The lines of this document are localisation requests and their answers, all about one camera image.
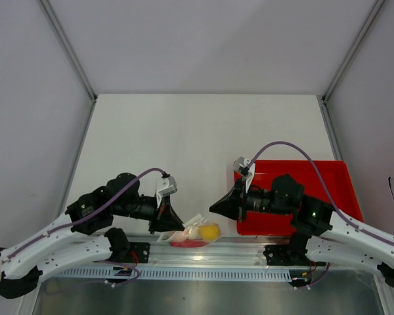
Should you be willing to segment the white egg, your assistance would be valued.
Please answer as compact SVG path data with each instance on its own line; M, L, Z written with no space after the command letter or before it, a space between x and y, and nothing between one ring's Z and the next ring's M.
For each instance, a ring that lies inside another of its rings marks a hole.
M178 236L177 236L177 241L178 242L183 242L184 240L186 240L188 238L188 234L183 231L183 232L179 232Z
M201 238L199 228L192 227L188 231L188 240L199 240Z

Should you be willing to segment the clear zip top bag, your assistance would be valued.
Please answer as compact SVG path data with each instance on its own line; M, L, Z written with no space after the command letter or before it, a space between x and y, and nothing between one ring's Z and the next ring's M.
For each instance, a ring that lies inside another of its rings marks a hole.
M183 226L185 228L183 231L161 232L157 242L189 249L205 247L221 237L219 225L201 215L196 215Z

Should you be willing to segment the yellow toy pepper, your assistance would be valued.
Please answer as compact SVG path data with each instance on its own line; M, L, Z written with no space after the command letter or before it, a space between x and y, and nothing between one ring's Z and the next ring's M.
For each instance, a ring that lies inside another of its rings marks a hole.
M201 225L198 228L198 233L206 243L215 242L221 237L221 229L216 223Z

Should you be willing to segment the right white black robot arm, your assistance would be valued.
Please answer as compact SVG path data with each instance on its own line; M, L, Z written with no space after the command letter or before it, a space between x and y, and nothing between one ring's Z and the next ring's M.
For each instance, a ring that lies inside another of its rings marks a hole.
M305 194L289 174L276 177L270 190L251 188L238 179L209 210L234 221L244 221L248 213L289 216L295 232L278 264L347 265L379 275L394 288L394 235Z

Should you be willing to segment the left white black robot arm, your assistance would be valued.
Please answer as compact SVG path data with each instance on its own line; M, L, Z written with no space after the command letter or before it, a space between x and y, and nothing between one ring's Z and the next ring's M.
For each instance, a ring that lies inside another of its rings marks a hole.
M148 231L185 228L171 206L175 179L162 173L153 196L139 194L140 178L121 173L67 206L48 226L12 247L0 247L0 296L16 299L55 274L85 263L123 263L131 243L114 217L148 222Z

